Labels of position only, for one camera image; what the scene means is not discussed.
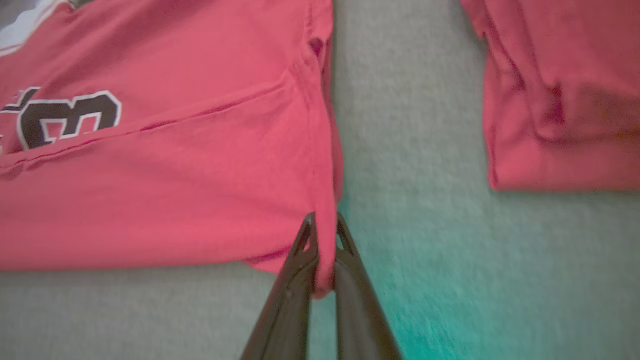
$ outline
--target red fabric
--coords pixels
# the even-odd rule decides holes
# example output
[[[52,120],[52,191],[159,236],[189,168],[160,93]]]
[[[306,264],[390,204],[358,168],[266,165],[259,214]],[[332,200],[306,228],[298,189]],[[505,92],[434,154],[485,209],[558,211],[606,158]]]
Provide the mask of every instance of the red fabric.
[[[46,120],[54,142],[25,149],[40,125],[0,112],[0,269],[246,260],[276,272],[315,211],[326,292],[342,191],[330,0],[56,6],[0,57],[0,101],[109,92],[119,121],[94,130],[107,115],[88,115],[62,136],[66,123]]]
[[[640,3],[462,0],[495,190],[640,188]]]

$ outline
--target printed number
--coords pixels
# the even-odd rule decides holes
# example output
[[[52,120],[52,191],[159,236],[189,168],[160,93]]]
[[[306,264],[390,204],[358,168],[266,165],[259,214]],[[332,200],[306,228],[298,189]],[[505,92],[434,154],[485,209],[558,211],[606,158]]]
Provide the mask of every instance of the printed number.
[[[80,132],[84,119],[95,118],[93,130],[118,125],[122,104],[109,91],[80,95],[72,100],[31,100],[39,88],[29,88],[20,104],[10,104],[2,111],[18,113],[17,131],[25,150],[48,145],[57,139],[72,138]],[[47,124],[60,123],[59,137],[51,136]]]

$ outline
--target gray fabric surface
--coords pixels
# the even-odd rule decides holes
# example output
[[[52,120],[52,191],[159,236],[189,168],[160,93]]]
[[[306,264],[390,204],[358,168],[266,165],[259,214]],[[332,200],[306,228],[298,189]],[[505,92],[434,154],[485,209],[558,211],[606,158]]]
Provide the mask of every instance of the gray fabric surface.
[[[340,205],[407,359],[640,359],[640,198],[496,194],[457,0],[337,1]],[[0,359],[237,359],[273,282],[241,264],[0,274]],[[333,297],[311,359],[335,358]]]

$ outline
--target folded red garment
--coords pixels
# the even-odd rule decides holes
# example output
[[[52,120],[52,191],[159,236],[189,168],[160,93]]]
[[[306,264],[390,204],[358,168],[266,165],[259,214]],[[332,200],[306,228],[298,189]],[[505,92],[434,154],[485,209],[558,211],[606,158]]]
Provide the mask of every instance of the folded red garment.
[[[461,0],[494,190],[640,188],[640,3]]]
[[[34,12],[0,49],[1,270],[245,260],[276,272],[314,211],[316,290],[331,286],[330,0]]]

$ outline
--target clothing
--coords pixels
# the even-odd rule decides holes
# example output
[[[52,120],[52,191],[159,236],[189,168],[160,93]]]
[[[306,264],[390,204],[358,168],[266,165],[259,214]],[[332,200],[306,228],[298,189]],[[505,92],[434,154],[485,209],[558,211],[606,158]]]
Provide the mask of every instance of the clothing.
[[[462,0],[495,190],[640,188],[640,3]]]
[[[0,269],[276,272],[315,211],[317,291],[330,287],[330,0],[38,9],[0,57]]]

